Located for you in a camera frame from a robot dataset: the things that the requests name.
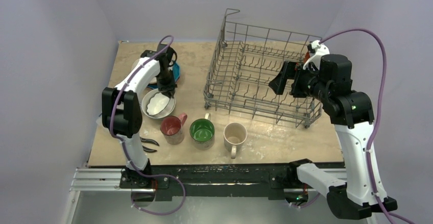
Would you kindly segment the pink ghost mug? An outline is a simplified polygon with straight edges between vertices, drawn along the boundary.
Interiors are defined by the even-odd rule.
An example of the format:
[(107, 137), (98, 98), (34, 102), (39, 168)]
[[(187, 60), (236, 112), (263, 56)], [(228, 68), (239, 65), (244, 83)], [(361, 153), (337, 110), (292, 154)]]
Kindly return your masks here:
[(168, 144), (177, 145), (184, 140), (183, 126), (187, 120), (187, 114), (179, 116), (167, 116), (160, 125), (160, 131)]

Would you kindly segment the cream divided plate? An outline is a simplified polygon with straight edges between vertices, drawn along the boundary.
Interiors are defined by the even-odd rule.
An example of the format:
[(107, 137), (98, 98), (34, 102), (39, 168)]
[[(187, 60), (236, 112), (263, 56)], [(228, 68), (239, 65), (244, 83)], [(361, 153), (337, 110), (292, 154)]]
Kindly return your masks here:
[[(133, 71), (133, 70), (135, 69), (135, 67), (138, 65), (138, 62), (139, 62), (139, 59), (136, 59), (136, 60), (133, 62), (132, 66), (131, 66), (131, 71)], [(156, 77), (153, 77), (153, 78), (150, 80), (149, 85), (156, 85), (156, 84), (157, 84), (157, 78), (156, 78)]]

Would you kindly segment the green floral mug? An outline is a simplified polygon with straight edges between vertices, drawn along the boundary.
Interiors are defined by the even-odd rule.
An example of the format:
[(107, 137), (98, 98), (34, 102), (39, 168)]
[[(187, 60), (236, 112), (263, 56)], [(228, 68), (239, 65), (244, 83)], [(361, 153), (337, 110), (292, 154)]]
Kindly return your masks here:
[(211, 122), (211, 114), (206, 113), (204, 118), (195, 120), (189, 133), (193, 139), (193, 145), (199, 150), (208, 150), (214, 145), (215, 127)]

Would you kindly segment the white scalloped teal bowl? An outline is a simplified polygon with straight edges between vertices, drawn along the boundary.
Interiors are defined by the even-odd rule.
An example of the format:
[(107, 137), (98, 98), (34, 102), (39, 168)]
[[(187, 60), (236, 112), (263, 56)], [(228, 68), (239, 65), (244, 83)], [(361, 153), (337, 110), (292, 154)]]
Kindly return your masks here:
[(162, 119), (169, 116), (175, 108), (176, 100), (174, 97), (161, 94), (157, 89), (148, 92), (141, 101), (141, 110), (144, 115)]

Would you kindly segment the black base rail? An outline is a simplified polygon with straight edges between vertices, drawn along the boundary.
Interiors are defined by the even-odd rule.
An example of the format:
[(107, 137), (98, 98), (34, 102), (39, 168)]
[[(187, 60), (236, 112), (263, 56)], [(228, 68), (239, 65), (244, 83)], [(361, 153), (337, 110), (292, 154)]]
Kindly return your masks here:
[(200, 197), (266, 197), (293, 200), (313, 188), (296, 182), (289, 163), (153, 165), (156, 188), (137, 188), (123, 178), (125, 168), (79, 168), (71, 190), (130, 192), (156, 201), (183, 195)]

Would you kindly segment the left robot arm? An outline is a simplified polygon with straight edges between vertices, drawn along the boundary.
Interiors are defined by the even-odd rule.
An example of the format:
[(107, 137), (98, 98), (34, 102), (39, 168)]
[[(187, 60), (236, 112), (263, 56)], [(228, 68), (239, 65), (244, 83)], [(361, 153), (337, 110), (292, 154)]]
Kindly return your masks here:
[(177, 87), (171, 69), (176, 60), (176, 51), (160, 44), (156, 51), (144, 51), (138, 63), (119, 84), (102, 91), (102, 125), (122, 147), (126, 158), (123, 178), (127, 184), (137, 188), (157, 187), (157, 179), (152, 174), (139, 135), (142, 111), (138, 96), (152, 79), (156, 79), (157, 94), (171, 102)]

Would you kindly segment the orange red plate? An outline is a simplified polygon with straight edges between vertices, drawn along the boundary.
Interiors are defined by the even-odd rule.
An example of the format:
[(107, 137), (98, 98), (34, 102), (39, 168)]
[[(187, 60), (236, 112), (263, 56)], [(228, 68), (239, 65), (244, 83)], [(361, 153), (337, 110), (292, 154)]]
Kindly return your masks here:
[(306, 64), (309, 61), (309, 59), (310, 59), (310, 52), (307, 52), (304, 56), (304, 60), (303, 60), (304, 64)]

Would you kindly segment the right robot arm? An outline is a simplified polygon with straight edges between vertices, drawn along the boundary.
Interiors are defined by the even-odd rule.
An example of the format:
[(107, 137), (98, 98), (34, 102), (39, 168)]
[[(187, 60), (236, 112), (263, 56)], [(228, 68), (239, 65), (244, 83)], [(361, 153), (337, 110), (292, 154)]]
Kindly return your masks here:
[(373, 146), (375, 116), (372, 102), (364, 92), (352, 90), (352, 63), (346, 56), (327, 54), (319, 65), (285, 61), (270, 88), (282, 94), (292, 80), (290, 95), (313, 97), (322, 103), (339, 139), (346, 179), (326, 173), (308, 159), (289, 164), (285, 180), (292, 186), (302, 183), (323, 195), (339, 219), (360, 220), (373, 213), (397, 210), (397, 201), (388, 196), (380, 179)]

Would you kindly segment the cream dragon mug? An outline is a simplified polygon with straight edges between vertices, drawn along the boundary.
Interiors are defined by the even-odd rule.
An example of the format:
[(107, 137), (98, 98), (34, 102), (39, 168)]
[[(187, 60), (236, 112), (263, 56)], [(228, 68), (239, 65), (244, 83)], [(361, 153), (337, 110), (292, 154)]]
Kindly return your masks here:
[(225, 126), (223, 137), (224, 146), (230, 153), (230, 158), (235, 159), (237, 152), (240, 151), (248, 138), (248, 132), (244, 125), (233, 122)]

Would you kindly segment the teal blue plate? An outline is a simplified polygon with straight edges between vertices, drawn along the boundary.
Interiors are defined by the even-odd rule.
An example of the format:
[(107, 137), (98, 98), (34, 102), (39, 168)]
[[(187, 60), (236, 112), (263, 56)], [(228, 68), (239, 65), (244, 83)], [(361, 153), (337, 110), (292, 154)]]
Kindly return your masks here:
[[(173, 71), (175, 83), (177, 83), (180, 79), (180, 66), (175, 63), (173, 66), (170, 67), (170, 70)], [(153, 77), (147, 87), (150, 89), (157, 89), (157, 78)]]

